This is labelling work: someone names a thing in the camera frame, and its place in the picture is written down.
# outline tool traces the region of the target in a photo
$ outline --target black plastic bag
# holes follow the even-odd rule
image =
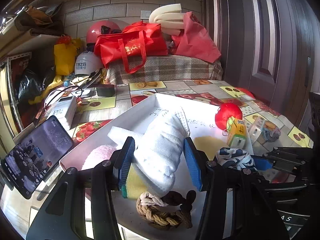
[[[41,95],[43,90],[43,81],[36,73],[26,68],[21,75],[20,82],[17,82],[16,98],[19,103],[34,100],[35,97]]]
[[[42,89],[45,90],[54,80],[54,77],[56,75],[56,66],[49,68],[47,72],[45,73],[45,76],[43,78],[42,82]]]

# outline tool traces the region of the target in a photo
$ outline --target wooden door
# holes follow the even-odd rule
[[[308,15],[296,10],[297,6],[306,6],[305,3],[305,0],[218,0],[217,5],[213,4],[217,7],[215,21],[210,24],[210,17],[206,21],[212,37],[218,33],[216,41],[222,54],[224,80],[248,89],[281,113],[288,107],[289,99],[295,98],[291,95],[297,83],[295,76],[304,81],[306,69],[309,76],[313,72],[311,43],[299,43],[312,35],[310,28],[306,29]],[[304,24],[298,24],[297,18]],[[300,100],[292,99],[298,115],[306,107],[301,95],[310,90],[309,81],[310,78],[300,91]]]

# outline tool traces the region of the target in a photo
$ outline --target light switch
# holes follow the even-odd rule
[[[141,19],[141,20],[148,20],[149,17],[150,17],[150,14],[151,14],[151,11],[141,10],[141,17],[140,17],[140,19]]]

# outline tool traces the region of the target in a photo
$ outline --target blue gripper pad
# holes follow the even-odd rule
[[[256,158],[254,155],[251,155],[254,160],[254,166],[257,168],[258,171],[266,171],[268,169],[272,169],[272,164],[266,160],[261,158]]]
[[[184,139],[183,154],[187,162],[192,184],[199,191],[204,191],[203,174],[205,174],[205,161],[201,159],[190,137]]]
[[[121,189],[127,181],[134,150],[135,141],[132,137],[128,137],[113,166],[113,174],[118,179],[119,189]]]

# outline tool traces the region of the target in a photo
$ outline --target cardboard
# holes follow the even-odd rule
[[[143,134],[148,125],[162,110],[169,109],[174,105],[179,105],[183,108],[190,128],[190,137],[192,139],[212,137],[219,141],[227,141],[227,137],[222,135],[222,131],[216,127],[214,122],[214,116],[219,108],[218,106],[157,93],[113,119],[76,146],[60,160],[61,167],[64,170],[69,167],[76,167],[78,170],[81,170],[85,159],[93,149],[103,144],[116,146],[115,143],[107,137],[112,126],[122,127]],[[250,139],[247,140],[245,149],[250,154],[253,154]],[[214,151],[207,153],[207,155],[214,156]],[[181,155],[180,164],[175,175],[176,180],[172,190],[180,192],[183,196],[186,196],[187,192],[191,189],[195,190],[197,193],[191,211],[193,223],[191,229],[185,229],[183,226],[180,226],[177,229],[170,231],[157,230],[149,226],[139,217],[136,211],[136,201],[122,198],[120,192],[112,192],[112,201],[118,223],[147,239],[193,240],[199,225],[206,192],[198,192],[192,185],[183,154]]]

